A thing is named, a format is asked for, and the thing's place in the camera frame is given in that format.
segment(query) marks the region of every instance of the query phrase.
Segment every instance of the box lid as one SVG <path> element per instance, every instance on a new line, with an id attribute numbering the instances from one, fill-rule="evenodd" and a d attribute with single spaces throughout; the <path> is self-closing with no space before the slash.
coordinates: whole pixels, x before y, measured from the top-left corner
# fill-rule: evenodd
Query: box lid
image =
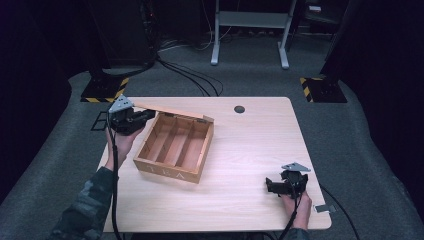
<path id="1" fill-rule="evenodd" d="M 205 116 L 205 115 L 200 114 L 200 113 L 192 113 L 192 112 L 172 109 L 172 108 L 168 108 L 168 107 L 163 107 L 163 106 L 155 106 L 155 105 L 150 105 L 150 104 L 144 104 L 144 103 L 139 102 L 139 101 L 134 101 L 133 103 L 134 103 L 134 107 L 138 107 L 138 108 L 150 109 L 150 110 L 155 110 L 155 111 L 158 111 L 158 112 L 170 113 L 170 114 L 175 114 L 175 115 L 180 115 L 180 116 L 187 116 L 187 117 L 192 117 L 192 118 L 196 118 L 196 119 L 203 119 L 203 120 L 208 121 L 208 122 L 214 121 L 213 118 Z"/>

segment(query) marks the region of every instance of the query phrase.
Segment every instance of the sleeve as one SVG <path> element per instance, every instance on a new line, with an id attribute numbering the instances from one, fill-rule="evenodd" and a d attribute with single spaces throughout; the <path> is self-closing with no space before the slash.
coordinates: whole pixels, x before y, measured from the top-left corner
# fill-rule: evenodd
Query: sleeve
<path id="1" fill-rule="evenodd" d="M 47 239 L 100 239 L 110 208 L 112 189 L 113 173 L 101 167 L 84 184 L 74 203 L 62 213 Z"/>
<path id="2" fill-rule="evenodd" d="M 301 228 L 291 228 L 285 240 L 309 240 L 309 233 Z"/>

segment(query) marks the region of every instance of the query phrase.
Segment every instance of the hand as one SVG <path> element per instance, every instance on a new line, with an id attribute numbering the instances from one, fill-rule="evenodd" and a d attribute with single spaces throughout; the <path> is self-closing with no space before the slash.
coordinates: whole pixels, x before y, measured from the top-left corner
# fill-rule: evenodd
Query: hand
<path id="1" fill-rule="evenodd" d="M 144 128 L 141 128 L 127 136 L 121 135 L 119 133 L 115 134 L 115 131 L 111 130 L 112 134 L 115 134 L 115 144 L 118 149 L 118 169 L 122 166 L 122 163 L 124 163 L 125 159 L 127 158 L 127 155 L 130 152 L 131 147 L 133 145 L 134 139 L 137 137 L 139 133 L 143 131 L 143 129 Z M 105 164 L 105 168 L 108 168 L 111 171 L 113 171 L 114 164 L 113 164 L 112 139 L 110 138 L 109 131 L 106 131 L 106 138 L 107 138 L 109 157 Z"/>
<path id="2" fill-rule="evenodd" d="M 291 199 L 289 195 L 281 195 L 283 200 L 284 209 L 287 216 L 291 216 L 294 211 L 294 199 Z M 302 193 L 302 199 L 297 208 L 297 215 L 294 219 L 292 228 L 301 228 L 308 230 L 309 217 L 311 216 L 312 200 L 306 191 Z"/>

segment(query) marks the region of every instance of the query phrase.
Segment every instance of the yellow and black hazard tape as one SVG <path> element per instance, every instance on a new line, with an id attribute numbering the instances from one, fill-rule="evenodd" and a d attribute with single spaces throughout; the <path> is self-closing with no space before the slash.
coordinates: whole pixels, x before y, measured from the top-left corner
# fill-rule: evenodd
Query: yellow and black hazard tape
<path id="1" fill-rule="evenodd" d="M 124 93 L 125 87 L 127 86 L 129 78 L 125 78 L 122 80 L 119 85 L 118 91 L 114 96 L 106 97 L 106 98 L 98 98 L 98 97 L 81 97 L 81 102 L 92 102 L 92 103 L 101 103 L 101 102 L 113 102 L 117 99 L 122 93 Z"/>
<path id="2" fill-rule="evenodd" d="M 308 102 L 314 102 L 314 99 L 312 98 L 311 91 L 308 87 L 308 81 L 320 81 L 322 78 L 300 78 L 300 84 L 302 84 L 303 93 L 305 94 L 306 100 Z"/>

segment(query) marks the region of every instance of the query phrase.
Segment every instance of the metal stand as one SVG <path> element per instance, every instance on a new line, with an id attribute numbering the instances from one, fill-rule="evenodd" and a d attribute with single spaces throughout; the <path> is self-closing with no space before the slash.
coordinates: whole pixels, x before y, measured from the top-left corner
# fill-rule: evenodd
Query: metal stand
<path id="1" fill-rule="evenodd" d="M 280 53 L 281 67 L 289 68 L 285 45 L 289 34 L 290 25 L 293 18 L 294 8 L 297 0 L 291 0 L 288 13 L 256 13 L 256 12 L 229 12 L 219 10 L 219 0 L 216 0 L 215 7 L 215 43 L 212 52 L 212 65 L 218 65 L 220 26 L 238 26 L 238 27 L 264 27 L 284 29 L 283 37 L 278 42 L 278 52 Z"/>

